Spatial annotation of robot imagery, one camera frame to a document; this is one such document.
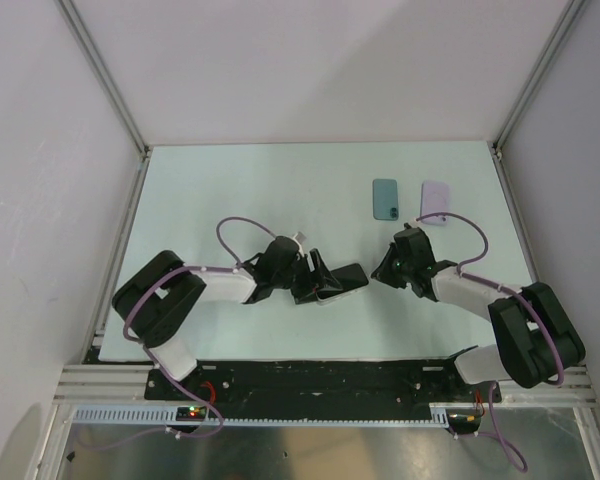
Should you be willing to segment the clear phone case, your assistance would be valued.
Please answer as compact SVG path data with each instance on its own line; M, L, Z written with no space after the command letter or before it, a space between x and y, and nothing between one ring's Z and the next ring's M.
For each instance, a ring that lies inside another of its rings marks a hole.
M363 270L351 270L344 274L337 274L336 279L340 282L340 289L337 291L322 291L319 294L320 300L317 302L318 304L326 305L343 299L369 285L368 277Z

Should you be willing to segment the white phone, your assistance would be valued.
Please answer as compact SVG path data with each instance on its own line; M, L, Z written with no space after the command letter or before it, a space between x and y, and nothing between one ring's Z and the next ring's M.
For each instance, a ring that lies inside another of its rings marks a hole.
M316 292L316 301L320 304L344 298L369 284L366 272L359 263L331 271L328 280L329 283Z

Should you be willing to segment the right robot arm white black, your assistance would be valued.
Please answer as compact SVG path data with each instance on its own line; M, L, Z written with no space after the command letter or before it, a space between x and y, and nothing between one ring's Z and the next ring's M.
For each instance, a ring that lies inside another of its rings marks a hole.
M438 261L425 232L406 224L395 234L371 277L419 298L459 307L490 323L495 343L453 357L442 376L444 393L466 400L479 383L511 380L526 389L560 385L586 348L554 290L546 283L513 287Z

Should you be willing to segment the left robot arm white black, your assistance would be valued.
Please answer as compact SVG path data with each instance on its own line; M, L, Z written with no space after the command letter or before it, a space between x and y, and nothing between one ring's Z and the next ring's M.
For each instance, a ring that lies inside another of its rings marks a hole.
M294 238L276 236L262 253L234 267L187 266L171 250L150 260L114 294L112 308L124 321L123 336L139 344L167 375L181 399L194 397L202 376L179 331L198 303L255 304L287 290L297 304L339 295L343 281L316 249L308 254Z

